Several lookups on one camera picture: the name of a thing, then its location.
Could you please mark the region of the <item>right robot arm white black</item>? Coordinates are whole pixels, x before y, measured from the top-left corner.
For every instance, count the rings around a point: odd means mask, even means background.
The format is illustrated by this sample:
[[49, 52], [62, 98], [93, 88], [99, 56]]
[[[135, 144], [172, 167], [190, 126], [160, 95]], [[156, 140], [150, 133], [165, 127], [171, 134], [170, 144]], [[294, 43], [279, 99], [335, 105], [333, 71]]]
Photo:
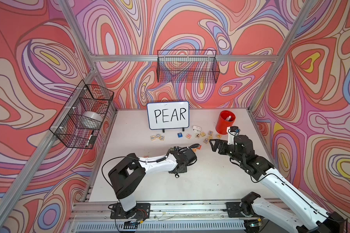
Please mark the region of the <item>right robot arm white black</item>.
[[261, 183], [271, 190], [290, 211], [283, 210], [261, 195], [250, 192], [239, 207], [227, 203], [229, 215], [262, 216], [290, 233], [346, 233], [348, 219], [337, 212], [328, 212], [315, 204], [289, 181], [266, 158], [255, 153], [253, 142], [231, 127], [227, 140], [209, 140], [213, 152], [227, 155], [230, 162], [249, 175], [253, 183]]

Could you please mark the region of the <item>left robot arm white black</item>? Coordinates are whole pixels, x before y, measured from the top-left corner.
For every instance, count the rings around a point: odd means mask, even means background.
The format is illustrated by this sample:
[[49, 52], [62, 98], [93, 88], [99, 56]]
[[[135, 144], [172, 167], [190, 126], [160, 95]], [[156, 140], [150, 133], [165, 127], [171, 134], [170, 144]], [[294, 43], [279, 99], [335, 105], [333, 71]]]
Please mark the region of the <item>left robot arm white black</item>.
[[164, 173], [173, 174], [175, 178], [186, 173], [188, 167], [197, 162], [196, 150], [200, 144], [192, 144], [188, 147], [175, 146], [166, 152], [165, 155], [156, 157], [138, 157], [135, 153], [127, 156], [119, 156], [121, 161], [114, 166], [108, 175], [104, 174], [104, 167], [101, 173], [105, 181], [114, 190], [118, 203], [110, 205], [111, 219], [131, 219], [144, 221], [149, 218], [150, 204], [138, 204], [134, 191], [146, 175]]

